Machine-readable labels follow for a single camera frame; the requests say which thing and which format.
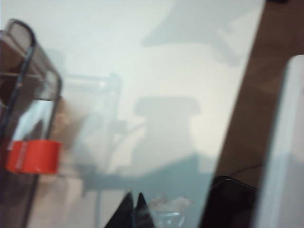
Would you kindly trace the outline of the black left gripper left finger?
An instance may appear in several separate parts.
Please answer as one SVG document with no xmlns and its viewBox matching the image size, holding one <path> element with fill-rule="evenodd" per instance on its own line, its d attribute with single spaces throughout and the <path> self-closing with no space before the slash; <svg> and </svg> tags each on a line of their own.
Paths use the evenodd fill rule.
<svg viewBox="0 0 304 228">
<path fill-rule="evenodd" d="M 105 228 L 132 228 L 133 227 L 133 197 L 132 193 L 128 192 L 118 208 L 109 219 Z"/>
</svg>

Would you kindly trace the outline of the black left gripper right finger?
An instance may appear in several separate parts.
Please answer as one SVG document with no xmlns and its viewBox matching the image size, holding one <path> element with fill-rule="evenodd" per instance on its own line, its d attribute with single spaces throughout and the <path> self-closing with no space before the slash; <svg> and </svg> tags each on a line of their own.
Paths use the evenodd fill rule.
<svg viewBox="0 0 304 228">
<path fill-rule="evenodd" d="M 148 204 L 142 193 L 139 193 L 135 207 L 135 227 L 155 228 Z"/>
</svg>

